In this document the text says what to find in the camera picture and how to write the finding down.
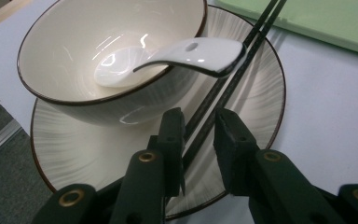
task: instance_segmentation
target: white ceramic plate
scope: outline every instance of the white ceramic plate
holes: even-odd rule
[[[207,29],[208,36],[242,41],[252,25],[223,9],[209,7]],[[177,104],[186,120],[191,118],[214,82],[214,78],[199,76],[190,92]],[[226,108],[240,115],[260,148],[268,148],[281,124],[284,101],[282,66],[266,41]],[[146,148],[149,136],[158,134],[159,124],[160,119],[155,119],[127,128],[94,126],[37,100],[31,136],[35,162],[51,189],[73,183],[87,183],[101,189],[125,174],[132,154]],[[186,174],[186,196],[169,202],[168,218],[197,211],[225,195],[212,136],[213,133]]]

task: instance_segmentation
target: table surface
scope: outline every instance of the table surface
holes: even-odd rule
[[[21,84],[17,54],[26,32],[55,0],[34,0],[0,23],[0,104],[29,133],[35,97]],[[272,145],[315,186],[336,194],[358,183],[358,53],[273,28],[282,61],[286,106]],[[247,223],[247,198],[227,196],[172,223]]]

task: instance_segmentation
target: white spoon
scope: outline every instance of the white spoon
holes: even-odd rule
[[[96,83],[105,87],[138,84],[149,65],[174,65],[191,68],[211,77],[226,77],[244,59],[246,47],[238,41],[199,37],[179,41],[150,54],[142,47],[119,49],[107,56],[94,73]]]

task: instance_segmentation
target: bowl rim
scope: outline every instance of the bowl rim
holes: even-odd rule
[[[30,34],[30,32],[33,30],[34,26],[39,22],[39,20],[41,20],[41,18],[43,18],[45,16],[45,14],[47,14],[52,8],[54,8],[58,3],[60,3],[61,1],[64,0],[58,0],[56,1],[54,4],[52,4],[50,7],[48,7],[48,9],[46,9],[38,18],[37,20],[33,23],[33,25],[30,27],[30,29],[27,31],[27,33],[25,34],[24,38],[21,41],[21,45],[17,54],[17,71],[19,74],[19,78],[20,81],[22,83],[22,85],[25,87],[25,89],[27,89],[31,94],[33,94],[34,96],[36,96],[37,98],[40,98],[41,100],[44,100],[48,103],[53,103],[55,105],[70,105],[70,106],[84,106],[84,105],[97,105],[97,104],[101,104],[101,103],[105,103],[105,102],[110,102],[119,98],[123,98],[125,96],[128,96],[134,92],[137,92],[151,84],[153,84],[154,82],[156,82],[157,80],[161,79],[162,77],[165,77],[171,70],[173,70],[173,66],[168,65],[165,69],[163,69],[161,72],[159,72],[157,75],[151,77],[150,79],[148,79],[146,82],[137,85],[133,88],[130,88],[126,91],[122,91],[118,94],[114,94],[114,95],[109,95],[106,97],[102,97],[102,98],[98,98],[98,99],[92,99],[92,100],[85,100],[85,101],[68,101],[68,100],[58,100],[58,99],[54,99],[51,97],[48,97],[42,93],[39,93],[37,91],[35,91],[33,88],[31,88],[26,81],[24,80],[22,73],[21,73],[21,68],[20,68],[20,55],[21,55],[21,50],[22,50],[22,46],[24,45],[24,42],[28,36],[28,34]],[[203,15],[202,15],[202,20],[201,20],[201,24],[199,27],[199,30],[195,33],[194,37],[200,37],[203,30],[205,29],[205,24],[206,24],[206,20],[207,20],[207,14],[208,14],[208,3],[207,0],[202,0],[203,2]]]

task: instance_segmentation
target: black chopsticks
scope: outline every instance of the black chopsticks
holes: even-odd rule
[[[193,142],[191,143],[190,147],[186,151],[184,157],[183,157],[183,167],[186,172],[188,167],[190,166],[191,162],[194,160],[194,158],[197,156],[197,153],[200,151],[200,148],[202,144],[204,143],[206,137],[208,136],[209,132],[211,131],[212,127],[214,126],[214,111],[216,108],[221,108],[226,105],[229,98],[231,97],[232,93],[235,91],[236,87],[241,81],[241,78],[243,74],[245,73],[246,69],[248,68],[249,64],[252,62],[252,59],[257,54],[257,51],[260,49],[260,46],[262,45],[263,41],[265,40],[273,22],[277,19],[279,13],[281,12],[284,4],[286,3],[286,0],[281,0],[277,6],[275,6],[277,3],[277,0],[271,0],[260,16],[259,20],[256,22],[254,28],[248,34],[248,36],[244,40],[245,46],[249,47],[251,43],[254,41],[255,37],[257,36],[257,39],[255,40],[254,44],[248,51],[248,55],[242,64],[242,66],[238,69],[238,71],[235,73],[231,81],[228,83],[226,89],[224,90],[223,94],[220,96],[219,100],[217,101],[217,104],[214,106],[213,111],[208,116],[204,124],[202,125],[200,131],[197,133],[196,137],[194,138]],[[269,16],[271,10],[273,10],[271,16],[268,18],[266,24],[264,25],[262,31],[260,32],[260,28],[263,26],[265,20]],[[186,133],[184,136],[185,141],[187,142],[191,135],[195,132],[197,129],[197,126],[200,124],[200,121],[202,120],[203,116],[208,111],[209,107],[212,105],[214,99],[218,95],[218,93],[223,89],[223,86],[227,82],[227,79],[218,79],[208,95],[205,97],[205,99],[201,102],[199,108],[193,115],[193,117],[190,119],[188,124],[186,125]]]

